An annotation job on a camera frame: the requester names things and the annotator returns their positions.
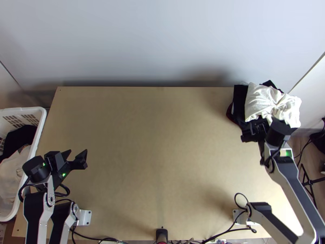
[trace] wooden table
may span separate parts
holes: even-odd
[[[88,236],[206,239],[232,223],[234,195],[266,201],[296,234],[302,229],[282,189],[259,165],[256,143],[242,143],[226,118],[232,88],[59,87],[37,155],[88,149],[88,168],[65,179],[70,198],[93,212]],[[13,236],[25,236],[19,210]],[[237,231],[223,238],[269,237]]]

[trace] white cloth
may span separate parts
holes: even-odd
[[[27,161],[29,151],[30,146],[27,146],[0,163],[0,197],[3,200],[15,199],[23,175],[22,166]]]
[[[245,121],[256,120],[261,115],[269,124],[272,117],[284,120],[291,128],[301,126],[299,108],[301,99],[282,94],[273,87],[249,83],[245,101]]]

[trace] floor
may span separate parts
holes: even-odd
[[[307,142],[308,137],[292,137],[289,141],[290,146],[292,147],[293,154],[299,154],[301,148]],[[301,163],[304,164],[305,169],[311,179],[321,178],[324,175],[320,173],[322,165],[325,163],[325,155],[321,153],[312,143],[309,144],[302,155]],[[318,204],[318,211],[320,215],[325,219],[325,205],[321,203],[325,199],[325,181],[313,185],[313,190],[316,198],[316,203]],[[3,244],[24,244],[24,238],[21,237],[11,237],[13,229],[14,220],[11,220],[7,223],[5,236],[3,239]],[[263,239],[241,239],[241,240],[227,240],[229,243],[233,244],[276,244],[272,238],[263,238]],[[78,244],[95,244],[97,241],[88,241],[88,240],[77,240]],[[128,241],[129,244],[153,244],[153,241]]]

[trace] laundry basket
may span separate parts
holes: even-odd
[[[41,137],[45,119],[46,110],[42,107],[0,109],[0,155],[3,154],[3,146],[7,134],[10,131],[18,129],[26,124],[30,124],[37,126],[27,160],[33,158]],[[17,192],[25,183],[26,179],[27,176],[23,174],[19,187],[17,188]],[[12,219],[18,211],[19,204],[20,200],[18,198],[18,194],[16,194],[15,201],[11,204],[3,201],[0,197],[0,222],[6,222]]]

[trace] white wall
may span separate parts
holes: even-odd
[[[213,85],[271,79],[287,92],[325,51],[324,9],[324,0],[3,0],[0,60],[24,89],[186,85],[227,72]]]
[[[0,109],[36,106],[0,64]]]
[[[325,57],[290,91],[302,100],[301,128],[322,129],[325,116]]]

